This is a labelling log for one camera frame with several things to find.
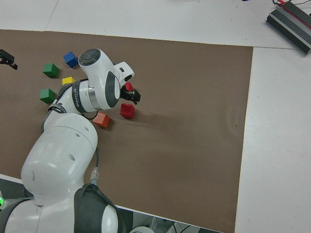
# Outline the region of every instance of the yellow cube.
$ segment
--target yellow cube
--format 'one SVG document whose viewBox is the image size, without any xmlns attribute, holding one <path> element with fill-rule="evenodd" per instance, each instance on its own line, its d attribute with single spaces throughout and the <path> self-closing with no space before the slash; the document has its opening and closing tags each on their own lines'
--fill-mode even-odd
<svg viewBox="0 0 311 233">
<path fill-rule="evenodd" d="M 74 83 L 75 79 L 73 77 L 67 77 L 63 79 L 63 85 L 67 83 Z"/>
</svg>

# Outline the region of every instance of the brown mat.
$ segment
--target brown mat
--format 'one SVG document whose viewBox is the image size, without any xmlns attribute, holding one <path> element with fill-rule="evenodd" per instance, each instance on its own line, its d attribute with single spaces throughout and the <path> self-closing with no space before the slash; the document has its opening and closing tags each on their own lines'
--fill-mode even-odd
<svg viewBox="0 0 311 233">
<path fill-rule="evenodd" d="M 116 108 L 99 135 L 99 186 L 117 205 L 222 232 L 234 232 L 251 47 L 73 33 L 0 30 L 0 49 L 18 70 L 0 65 L 0 173 L 20 178 L 40 136 L 47 105 L 39 91 L 58 92 L 62 78 L 86 76 L 63 55 L 100 48 L 134 70 L 142 95 L 126 120 Z M 45 63 L 58 79 L 42 73 Z M 86 172 L 88 182 L 91 166 Z"/>
</svg>

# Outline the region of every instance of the white robotic arm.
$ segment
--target white robotic arm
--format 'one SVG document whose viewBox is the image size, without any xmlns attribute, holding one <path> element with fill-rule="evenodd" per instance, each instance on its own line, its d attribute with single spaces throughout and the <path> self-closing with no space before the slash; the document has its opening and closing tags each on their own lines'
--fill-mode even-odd
<svg viewBox="0 0 311 233">
<path fill-rule="evenodd" d="M 50 106 L 44 132 L 21 172 L 34 200 L 15 208 L 7 221 L 6 233 L 117 233 L 121 230 L 116 207 L 104 200 L 97 187 L 84 186 L 84 173 L 97 147 L 97 133 L 80 113 L 113 108 L 119 98 L 137 104 L 140 94 L 136 90 L 128 92 L 124 87 L 134 76 L 128 64 L 113 65 L 99 49 L 82 53 L 79 65 L 88 80 L 64 86 Z M 103 208 L 94 207 L 92 211 L 91 205 L 99 206 L 102 202 L 106 203 Z M 29 215 L 31 218 L 25 216 L 27 210 L 35 212 Z"/>
</svg>

